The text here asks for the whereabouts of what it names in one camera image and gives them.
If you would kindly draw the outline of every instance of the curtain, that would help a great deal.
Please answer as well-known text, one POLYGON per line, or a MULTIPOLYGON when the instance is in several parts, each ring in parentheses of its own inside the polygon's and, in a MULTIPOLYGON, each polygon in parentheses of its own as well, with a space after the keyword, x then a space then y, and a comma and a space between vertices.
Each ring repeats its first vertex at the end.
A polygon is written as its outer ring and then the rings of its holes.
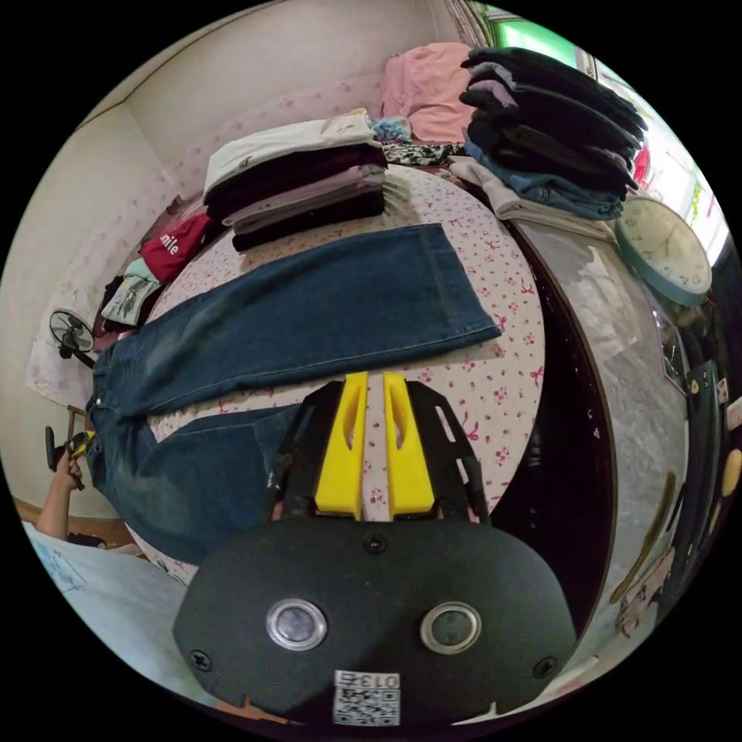
POLYGON ((467 0, 446 0, 446 8, 453 18, 458 35, 469 46, 494 46, 492 30, 481 3, 467 0))

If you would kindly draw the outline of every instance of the wall clock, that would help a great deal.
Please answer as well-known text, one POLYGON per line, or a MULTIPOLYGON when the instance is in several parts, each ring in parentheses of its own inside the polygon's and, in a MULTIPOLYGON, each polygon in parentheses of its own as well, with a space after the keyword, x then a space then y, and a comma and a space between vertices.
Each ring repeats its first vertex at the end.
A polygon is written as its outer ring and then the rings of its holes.
POLYGON ((646 196, 627 199, 616 220, 623 259, 662 296, 694 307, 711 288, 706 251, 688 224, 665 204, 646 196))

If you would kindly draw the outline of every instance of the pink floral pattern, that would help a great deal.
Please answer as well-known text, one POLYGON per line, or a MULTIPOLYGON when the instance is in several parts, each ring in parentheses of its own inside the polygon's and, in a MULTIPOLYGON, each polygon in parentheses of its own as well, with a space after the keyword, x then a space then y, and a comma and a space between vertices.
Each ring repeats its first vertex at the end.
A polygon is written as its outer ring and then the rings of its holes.
POLYGON ((354 108, 363 107, 370 115, 378 116, 382 79, 383 73, 354 77, 281 96, 249 109, 202 141, 192 143, 160 168, 110 219, 102 215, 102 225, 80 245, 60 277, 60 287, 39 318, 39 331, 26 366, 26 386, 53 402, 85 407, 92 394, 90 371, 77 361, 60 358, 49 336, 49 315, 55 309, 71 309, 92 324, 106 284, 127 262, 152 217, 176 196, 187 201, 201 193, 209 157, 224 142, 254 131, 329 117, 354 108))
MULTIPOLYGON (((507 333, 465 351, 393 370, 405 373, 408 379, 425 382, 451 401, 482 462, 485 494, 493 509, 526 449, 541 395, 543 316, 533 276, 514 239, 488 209, 465 191, 434 175, 395 165, 390 166, 388 179, 397 192, 403 190, 408 197, 404 203, 390 200, 382 216, 309 230, 241 255, 233 249, 228 233, 196 258, 163 292, 151 318, 245 271, 341 237, 411 224, 441 223, 482 306, 502 327, 506 326, 507 333), (529 294, 527 303, 523 301, 524 288, 529 294)), ((373 297, 370 286, 369 297, 373 297)), ((198 417, 300 402, 323 383, 325 380, 283 389, 234 393, 177 414, 152 417, 150 425, 161 441, 198 417)), ((369 520, 389 518, 384 430, 381 373, 374 372, 369 377, 363 480, 364 513, 369 520)), ((138 542, 152 558, 151 547, 140 539, 138 542)), ((178 566, 161 554, 156 554, 156 559, 171 572, 185 575, 186 581, 195 571, 195 567, 178 566)))

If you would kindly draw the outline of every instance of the ceiling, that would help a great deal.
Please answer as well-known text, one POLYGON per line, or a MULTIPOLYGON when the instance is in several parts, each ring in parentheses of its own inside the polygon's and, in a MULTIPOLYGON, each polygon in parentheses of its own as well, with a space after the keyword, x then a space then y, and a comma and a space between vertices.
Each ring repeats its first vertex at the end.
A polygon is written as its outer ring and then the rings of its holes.
POLYGON ((94 118, 100 116, 105 111, 109 111, 111 108, 114 108, 124 103, 126 99, 140 85, 142 85, 142 83, 144 83, 144 81, 147 80, 156 70, 158 70, 163 65, 167 64, 167 62, 169 62, 173 57, 175 57, 180 52, 182 52, 187 46, 190 46, 191 44, 198 41, 199 39, 202 39, 204 36, 208 36, 211 32, 216 31, 222 26, 226 26, 226 24, 231 23, 232 21, 235 21, 238 18, 242 18, 244 15, 248 15, 248 13, 255 12, 256 10, 260 10, 264 8, 266 5, 273 5, 273 3, 264 3, 263 5, 260 5, 257 8, 250 8, 247 10, 242 10, 238 13, 234 13, 233 15, 228 15, 226 18, 223 18, 219 21, 215 21, 214 23, 210 23, 208 26, 204 26, 202 29, 199 29, 198 31, 194 31, 192 34, 185 36, 184 38, 180 39, 178 42, 169 46, 167 49, 164 49, 159 54, 153 56, 148 62, 143 64, 141 67, 139 67, 138 70, 134 71, 131 75, 129 75, 129 77, 127 77, 126 80, 124 80, 122 83, 119 83, 83 119, 82 123, 77 128, 78 129, 82 128, 89 121, 92 121, 94 118))

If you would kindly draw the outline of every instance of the qr code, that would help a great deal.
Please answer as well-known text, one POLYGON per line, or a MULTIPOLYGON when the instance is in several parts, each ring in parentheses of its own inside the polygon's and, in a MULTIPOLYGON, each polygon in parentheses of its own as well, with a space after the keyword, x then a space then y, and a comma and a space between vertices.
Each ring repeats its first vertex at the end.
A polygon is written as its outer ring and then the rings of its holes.
POLYGON ((333 721, 352 727, 398 727, 400 677, 391 672, 335 673, 333 721))

